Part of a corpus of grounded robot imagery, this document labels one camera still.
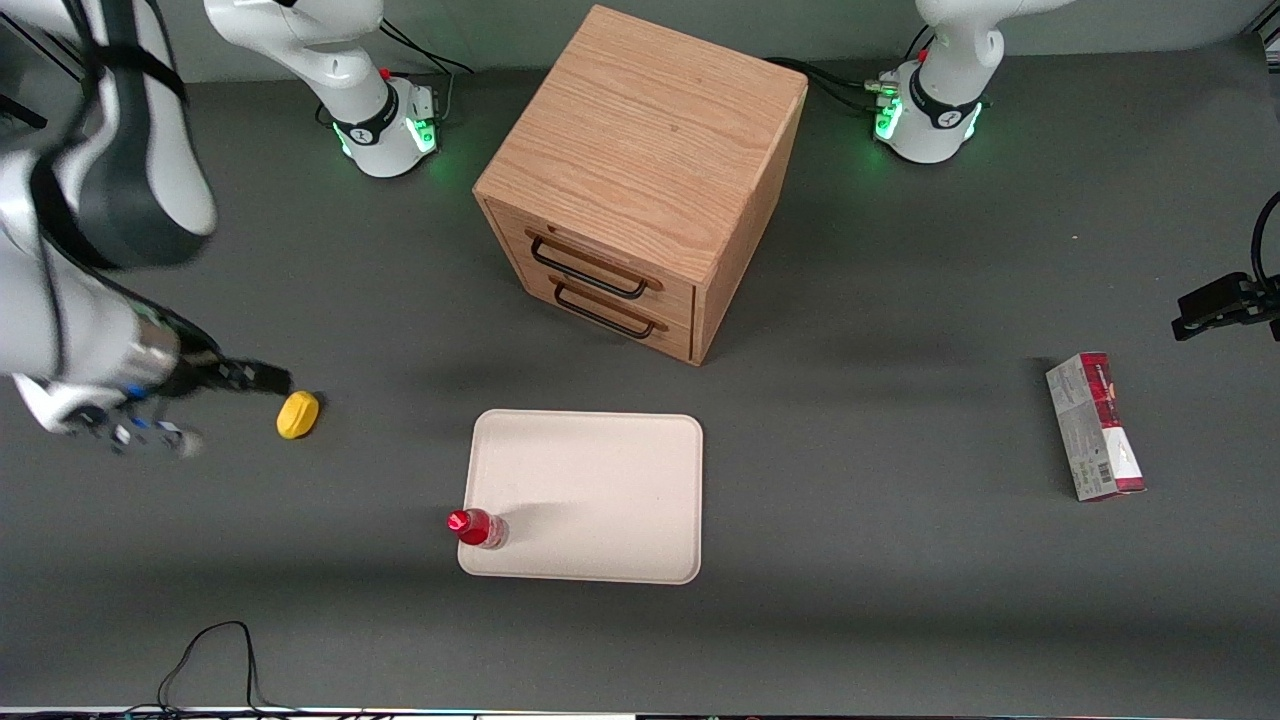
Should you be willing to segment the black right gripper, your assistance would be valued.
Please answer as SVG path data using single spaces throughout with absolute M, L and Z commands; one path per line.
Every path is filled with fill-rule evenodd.
M 292 375 L 284 368 L 255 360 L 225 360 L 218 343 L 200 329 L 175 328 L 175 336 L 178 363 L 157 387 L 159 397 L 183 398 L 204 389 L 282 397 L 293 392 Z

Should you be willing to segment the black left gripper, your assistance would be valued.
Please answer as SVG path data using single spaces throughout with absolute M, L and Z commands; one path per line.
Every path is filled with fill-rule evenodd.
M 1280 341 L 1277 277 L 1253 278 L 1229 273 L 1178 300 L 1179 315 L 1171 322 L 1172 337 L 1184 342 L 1206 331 L 1229 325 L 1266 324 Z

